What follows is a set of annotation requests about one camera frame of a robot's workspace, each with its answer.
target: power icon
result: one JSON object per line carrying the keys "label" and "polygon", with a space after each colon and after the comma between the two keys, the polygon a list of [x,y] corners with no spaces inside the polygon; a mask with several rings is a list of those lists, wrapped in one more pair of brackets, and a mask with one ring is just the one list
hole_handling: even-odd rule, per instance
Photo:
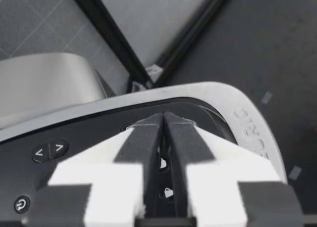
{"label": "power icon", "polygon": [[14,209],[17,213],[22,214],[30,207],[30,199],[27,196],[20,196],[14,203]]}

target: dark gray floor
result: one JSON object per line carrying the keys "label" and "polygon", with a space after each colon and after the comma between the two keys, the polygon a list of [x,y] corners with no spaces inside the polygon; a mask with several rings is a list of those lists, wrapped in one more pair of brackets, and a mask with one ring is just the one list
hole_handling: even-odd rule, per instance
{"label": "dark gray floor", "polygon": [[[280,146],[306,213],[317,213],[317,0],[229,0],[165,85],[219,81],[246,93]],[[265,92],[273,94],[261,103]]]}

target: button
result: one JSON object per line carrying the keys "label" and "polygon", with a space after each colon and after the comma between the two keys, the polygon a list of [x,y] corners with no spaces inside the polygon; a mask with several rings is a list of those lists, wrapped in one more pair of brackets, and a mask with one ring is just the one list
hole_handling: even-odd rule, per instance
{"label": "button", "polygon": [[32,158],[35,162],[43,163],[49,159],[49,144],[42,144],[33,150]]}
{"label": "button", "polygon": [[25,213],[30,207],[31,201],[27,196],[20,196],[14,203],[14,209],[17,213]]}
{"label": "button", "polygon": [[169,187],[160,188],[158,195],[160,199],[165,202],[174,200],[174,191]]}
{"label": "button", "polygon": [[62,156],[68,150],[68,142],[64,139],[57,139],[50,142],[50,158],[55,159]]}
{"label": "button", "polygon": [[159,171],[160,172],[165,172],[168,170],[168,166],[167,166],[167,159],[165,158],[160,158],[160,162],[159,162]]}

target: arrow button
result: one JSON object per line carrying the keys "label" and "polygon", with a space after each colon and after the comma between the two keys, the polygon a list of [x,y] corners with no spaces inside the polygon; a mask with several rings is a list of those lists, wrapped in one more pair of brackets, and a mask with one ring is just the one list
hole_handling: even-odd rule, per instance
{"label": "arrow button", "polygon": [[43,163],[49,159],[49,144],[37,146],[32,153],[32,158],[35,162]]}
{"label": "arrow button", "polygon": [[50,143],[50,158],[55,159],[62,156],[68,150],[68,142],[64,139],[53,140]]}

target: right arrow button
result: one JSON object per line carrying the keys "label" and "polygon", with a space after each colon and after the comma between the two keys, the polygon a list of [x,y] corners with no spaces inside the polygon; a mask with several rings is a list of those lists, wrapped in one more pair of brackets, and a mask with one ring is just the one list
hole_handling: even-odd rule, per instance
{"label": "right arrow button", "polygon": [[50,142],[50,158],[55,159],[62,156],[68,150],[68,142],[64,139],[57,139]]}

